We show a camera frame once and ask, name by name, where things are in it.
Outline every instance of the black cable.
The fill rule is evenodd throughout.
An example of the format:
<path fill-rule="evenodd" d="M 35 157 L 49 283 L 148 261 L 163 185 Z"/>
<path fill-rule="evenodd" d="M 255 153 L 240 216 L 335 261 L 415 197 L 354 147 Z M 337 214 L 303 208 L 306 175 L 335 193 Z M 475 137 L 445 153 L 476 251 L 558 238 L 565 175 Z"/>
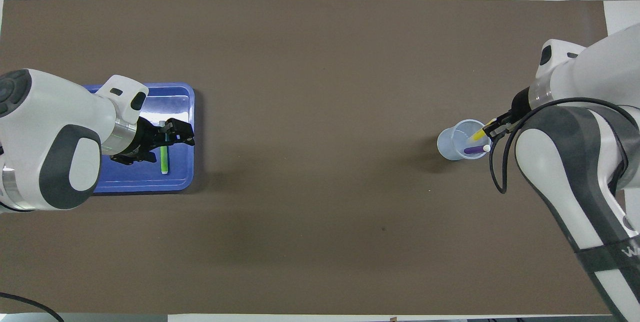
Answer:
<path fill-rule="evenodd" d="M 22 302 L 23 304 L 28 304 L 28 305 L 37 307 L 37 308 L 45 311 L 46 313 L 50 314 L 51 316 L 53 316 L 53 318 L 55 318 L 55 320 L 57 320 L 58 322 L 65 322 L 62 319 L 62 317 L 60 317 L 60 315 L 58 315 L 55 311 L 53 311 L 52 309 L 48 308 L 47 306 L 44 306 L 43 304 L 41 304 L 39 302 L 35 302 L 34 300 L 25 299 L 25 297 L 20 297 L 20 296 L 16 296 L 16 295 L 10 295 L 9 293 L 4 293 L 4 292 L 0 292 L 0 297 L 2 297 L 3 299 L 10 299 L 10 300 Z"/>
<path fill-rule="evenodd" d="M 628 113 L 626 110 L 624 110 L 620 106 L 617 106 L 616 104 L 612 104 L 604 100 L 591 99 L 590 97 L 570 97 L 568 99 L 559 99 L 559 100 L 551 101 L 550 103 L 546 103 L 542 106 L 538 106 L 537 108 L 529 111 L 526 115 L 524 115 L 524 117 L 522 117 L 522 119 L 513 129 L 513 131 L 511 131 L 510 136 L 507 139 L 507 143 L 504 146 L 504 150 L 502 154 L 502 186 L 499 185 L 498 179 L 496 178 L 496 172 L 494 171 L 494 150 L 496 149 L 496 144 L 502 138 L 502 136 L 491 141 L 492 142 L 491 150 L 489 151 L 489 171 L 491 172 L 491 178 L 493 179 L 493 184 L 495 185 L 495 187 L 498 189 L 500 193 L 505 194 L 507 192 L 507 162 L 509 160 L 509 150 L 512 146 L 512 142 L 514 141 L 514 138 L 517 135 L 517 132 L 519 131 L 519 129 L 522 128 L 522 126 L 525 124 L 527 120 L 529 120 L 533 115 L 538 113 L 543 108 L 547 108 L 549 106 L 554 106 L 556 104 L 562 104 L 562 103 L 592 103 L 592 104 L 599 104 L 601 106 L 608 107 L 611 110 L 614 110 L 620 115 L 622 115 L 626 120 L 631 122 L 631 124 L 636 129 L 638 129 L 638 124 L 636 120 L 634 120 L 634 118 L 630 115 L 630 113 Z M 626 170 L 627 169 L 626 163 L 628 162 L 626 159 L 626 156 L 623 157 L 622 162 L 625 163 L 624 170 Z"/>

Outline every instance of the robotic arm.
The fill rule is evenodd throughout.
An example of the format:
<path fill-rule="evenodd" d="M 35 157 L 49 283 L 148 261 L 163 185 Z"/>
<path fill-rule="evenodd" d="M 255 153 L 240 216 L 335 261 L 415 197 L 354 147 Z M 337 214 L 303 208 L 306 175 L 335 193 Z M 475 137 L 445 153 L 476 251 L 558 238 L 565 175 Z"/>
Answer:
<path fill-rule="evenodd" d="M 640 321 L 639 57 L 640 24 L 588 48 L 549 40 L 534 83 L 484 127 L 494 146 L 517 136 L 520 171 L 621 321 Z"/>
<path fill-rule="evenodd" d="M 101 154 L 130 165 L 155 162 L 156 147 L 194 145 L 187 122 L 140 117 L 148 92 L 119 75 L 95 94 L 32 69 L 0 76 L 0 212 L 77 207 L 96 188 Z"/>

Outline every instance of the plastic tray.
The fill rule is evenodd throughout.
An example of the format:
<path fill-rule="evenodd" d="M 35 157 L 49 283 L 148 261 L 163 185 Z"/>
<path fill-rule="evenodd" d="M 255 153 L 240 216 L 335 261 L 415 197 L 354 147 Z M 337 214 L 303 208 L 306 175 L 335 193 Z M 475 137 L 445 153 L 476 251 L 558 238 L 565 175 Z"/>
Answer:
<path fill-rule="evenodd" d="M 158 126 L 160 121 L 174 117 L 194 126 L 194 90 L 183 82 L 146 83 L 149 88 L 140 116 Z M 101 85 L 84 86 L 89 92 Z M 157 162 L 134 162 L 122 165 L 102 156 L 100 177 L 94 193 L 165 192 L 185 189 L 194 180 L 194 147 L 186 144 L 169 146 L 169 173 L 160 172 L 160 149 L 153 152 Z"/>

